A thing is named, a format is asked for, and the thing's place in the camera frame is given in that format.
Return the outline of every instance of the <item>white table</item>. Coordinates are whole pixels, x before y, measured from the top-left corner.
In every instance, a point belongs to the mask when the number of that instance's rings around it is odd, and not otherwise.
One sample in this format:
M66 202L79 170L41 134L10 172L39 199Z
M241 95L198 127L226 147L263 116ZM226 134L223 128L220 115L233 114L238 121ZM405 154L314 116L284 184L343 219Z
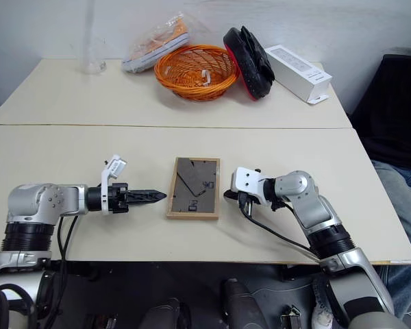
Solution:
M107 60L99 75L84 75L75 60L41 60L0 107L0 124L128 125L149 127L350 128L332 87L309 105L273 83L252 101L242 83L221 98L191 102L161 86L153 71L122 72Z
M0 126L0 242L7 198L19 184L96 186L103 161L129 162L118 179L130 188L168 192L176 156L221 159L221 195L237 166L284 175L311 173L357 245L374 263L411 260L411 245L376 172L352 129L255 130L157 127ZM221 197L218 221L166 218L168 200L127 214L90 213L79 220L71 260L172 260L310 263L244 219ZM286 210L255 208L256 219L307 244ZM53 238L53 258L58 258Z

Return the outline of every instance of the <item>white wall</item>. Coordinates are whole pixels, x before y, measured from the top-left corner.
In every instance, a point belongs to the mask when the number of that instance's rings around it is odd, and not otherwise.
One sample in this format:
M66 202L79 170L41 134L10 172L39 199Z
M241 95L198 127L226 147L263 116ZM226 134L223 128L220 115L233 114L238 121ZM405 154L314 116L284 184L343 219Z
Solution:
M321 61L351 112L384 53L411 53L411 0L96 0L94 33L104 55L122 58L131 37L186 10L222 45L230 27L246 25L264 46L282 43ZM0 0L0 104L41 58L74 57L86 0Z

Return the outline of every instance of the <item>orange wicker basket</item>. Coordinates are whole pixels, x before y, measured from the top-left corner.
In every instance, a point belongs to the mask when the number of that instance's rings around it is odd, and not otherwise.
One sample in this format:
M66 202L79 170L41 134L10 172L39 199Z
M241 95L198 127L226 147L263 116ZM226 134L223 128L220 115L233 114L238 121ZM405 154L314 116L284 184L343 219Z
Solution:
M220 97L238 79L228 52L210 45L181 47L160 58L154 71L163 86L195 101Z

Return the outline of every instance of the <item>plastic bag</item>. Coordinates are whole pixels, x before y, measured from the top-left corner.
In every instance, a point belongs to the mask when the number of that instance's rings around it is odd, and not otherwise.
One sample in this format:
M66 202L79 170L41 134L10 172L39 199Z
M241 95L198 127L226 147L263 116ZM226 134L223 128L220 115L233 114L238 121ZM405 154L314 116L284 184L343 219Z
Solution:
M165 24L150 29L132 43L122 69L138 73L153 67L161 57L190 42L194 25L189 16L180 12Z

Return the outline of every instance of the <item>white box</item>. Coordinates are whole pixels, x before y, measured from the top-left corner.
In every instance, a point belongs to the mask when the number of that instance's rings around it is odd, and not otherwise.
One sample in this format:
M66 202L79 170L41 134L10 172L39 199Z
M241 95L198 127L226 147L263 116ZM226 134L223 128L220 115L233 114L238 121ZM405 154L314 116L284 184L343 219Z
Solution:
M281 45L266 48L265 51L275 81L310 104L329 98L326 90L331 75Z

